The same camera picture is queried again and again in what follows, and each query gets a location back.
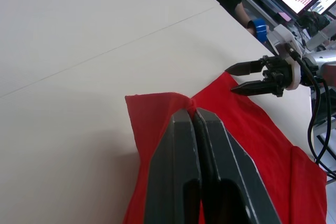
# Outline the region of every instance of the person's arm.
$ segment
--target person's arm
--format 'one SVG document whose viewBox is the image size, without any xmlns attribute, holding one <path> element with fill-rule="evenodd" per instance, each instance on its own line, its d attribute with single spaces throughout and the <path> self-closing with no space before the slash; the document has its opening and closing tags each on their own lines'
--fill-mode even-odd
<svg viewBox="0 0 336 224">
<path fill-rule="evenodd" d="M 235 8 L 235 16 L 238 20 L 238 22 L 244 26 L 245 28 L 247 27 L 247 23 L 249 21 L 251 21 L 250 17 L 247 15 L 247 13 L 244 10 L 244 7 L 242 5 L 242 3 L 239 3 L 236 8 Z M 247 28 L 246 30 L 248 30 L 250 32 L 250 34 L 252 34 L 253 36 L 255 36 L 255 31 L 253 28 Z"/>
</svg>

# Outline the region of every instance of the table surface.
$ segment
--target table surface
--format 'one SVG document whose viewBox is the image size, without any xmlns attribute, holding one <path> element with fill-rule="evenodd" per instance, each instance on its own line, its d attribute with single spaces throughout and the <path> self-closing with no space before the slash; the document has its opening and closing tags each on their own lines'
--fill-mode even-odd
<svg viewBox="0 0 336 224">
<path fill-rule="evenodd" d="M 120 223 L 139 168 L 124 96 L 191 97 L 232 64 L 269 54 L 214 0 L 3 1 L 6 224 Z M 308 88 L 251 99 L 309 153 Z"/>
</svg>

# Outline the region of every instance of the blue object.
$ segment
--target blue object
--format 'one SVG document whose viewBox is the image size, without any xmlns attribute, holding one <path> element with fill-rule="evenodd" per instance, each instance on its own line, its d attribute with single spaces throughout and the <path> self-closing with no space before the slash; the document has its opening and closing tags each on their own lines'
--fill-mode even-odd
<svg viewBox="0 0 336 224">
<path fill-rule="evenodd" d="M 255 28 L 256 28 L 256 38 L 264 43 L 267 41 L 267 26 L 266 22 L 262 18 L 257 18 L 252 20 Z"/>
</svg>

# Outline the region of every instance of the red fabric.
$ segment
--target red fabric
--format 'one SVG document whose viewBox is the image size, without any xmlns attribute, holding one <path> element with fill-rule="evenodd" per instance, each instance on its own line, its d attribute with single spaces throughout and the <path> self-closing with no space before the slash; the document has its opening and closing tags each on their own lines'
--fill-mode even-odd
<svg viewBox="0 0 336 224">
<path fill-rule="evenodd" d="M 216 113 L 253 158 L 282 223 L 325 222 L 325 173 L 292 146 L 259 106 L 230 92 L 236 85 L 224 73 L 192 99 L 176 93 L 126 97 L 141 165 L 124 224 L 143 221 L 149 163 L 171 115 L 186 108 L 193 116 L 197 107 Z M 204 223 L 202 215 L 199 222 Z"/>
<path fill-rule="evenodd" d="M 290 154 L 290 223 L 325 223 L 325 172 L 317 165 L 312 165 L 312 161 L 299 147 L 292 147 Z"/>
</svg>

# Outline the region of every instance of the wire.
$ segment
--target wire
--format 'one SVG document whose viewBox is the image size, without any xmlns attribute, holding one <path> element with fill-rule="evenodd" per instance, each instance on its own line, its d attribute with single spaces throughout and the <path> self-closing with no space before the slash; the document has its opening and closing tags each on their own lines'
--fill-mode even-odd
<svg viewBox="0 0 336 224">
<path fill-rule="evenodd" d="M 320 142 L 321 142 L 322 145 L 324 145 L 325 142 L 324 142 L 322 136 L 318 135 L 318 136 L 317 136 L 317 139 L 320 140 Z M 329 148 L 328 146 L 327 146 L 327 151 L 328 151 L 329 154 L 334 158 L 334 160 L 336 160 L 336 154 L 335 154 L 335 153 L 332 151 L 332 149 Z"/>
<path fill-rule="evenodd" d="M 319 19 L 317 18 L 315 12 L 311 9 L 311 7 L 309 9 L 310 9 L 311 13 L 314 16 L 314 22 L 315 22 L 315 25 L 317 26 L 317 30 L 319 31 L 320 30 Z"/>
<path fill-rule="evenodd" d="M 313 86 L 315 88 L 315 92 L 316 92 L 315 106 L 314 106 L 314 111 L 312 113 L 312 116 L 311 116 L 311 119 L 310 119 L 310 122 L 309 122 L 307 135 L 308 135 L 308 145 L 309 145 L 310 151 L 313 154 L 314 158 L 317 159 L 318 156 L 316 155 L 315 150 L 313 148 L 313 144 L 312 144 L 312 140 L 311 140 L 311 133 L 312 133 L 312 129 L 313 129 L 313 126 L 314 126 L 314 122 L 315 122 L 317 112 L 319 110 L 320 100 L 321 100 L 321 91 L 320 91 L 320 88 L 319 88 L 319 84 L 315 80 L 313 74 L 311 73 L 309 68 L 306 66 L 306 64 L 301 60 L 301 57 L 298 54 L 298 52 L 296 52 L 293 48 L 291 48 L 291 46 L 289 44 L 285 44 L 285 48 L 289 52 L 289 55 L 293 58 L 293 60 L 297 61 L 297 63 L 300 65 L 301 69 L 305 72 L 308 79 L 310 80 L 310 82 L 313 84 Z M 336 173 L 335 172 L 333 172 L 331 169 L 329 169 L 321 161 L 319 162 L 319 164 L 328 172 L 327 175 L 329 177 L 332 177 L 332 178 L 336 179 Z"/>
<path fill-rule="evenodd" d="M 299 25 L 299 23 L 297 23 L 296 21 L 294 22 L 294 25 L 296 26 L 296 28 L 297 28 L 297 30 L 299 31 L 299 34 L 300 34 L 300 36 L 301 36 L 301 46 L 305 49 L 304 50 L 304 52 L 303 52 L 303 54 L 302 54 L 302 56 L 304 56 L 305 54 L 306 54 L 306 48 L 307 48 L 307 45 L 306 45 L 306 41 L 305 41 L 305 39 L 303 38 L 303 29 L 302 29 L 302 27 Z"/>
<path fill-rule="evenodd" d="M 323 148 L 319 154 L 319 156 L 316 159 L 316 164 L 320 163 L 321 157 L 324 155 L 324 153 L 326 152 L 327 148 L 328 148 L 328 144 L 329 144 L 329 139 L 330 139 L 330 133 L 331 133 L 331 103 L 330 103 L 330 92 L 329 92 L 329 88 L 327 85 L 327 82 L 322 79 L 322 83 L 325 89 L 325 99 L 327 101 L 327 135 L 325 136 L 325 143 L 323 145 Z"/>
<path fill-rule="evenodd" d="M 329 185 L 329 184 L 331 184 L 331 183 L 334 183 L 335 181 L 336 181 L 336 179 L 334 179 L 334 178 L 333 178 L 333 179 L 330 179 L 330 180 L 327 181 L 327 185 Z"/>
</svg>

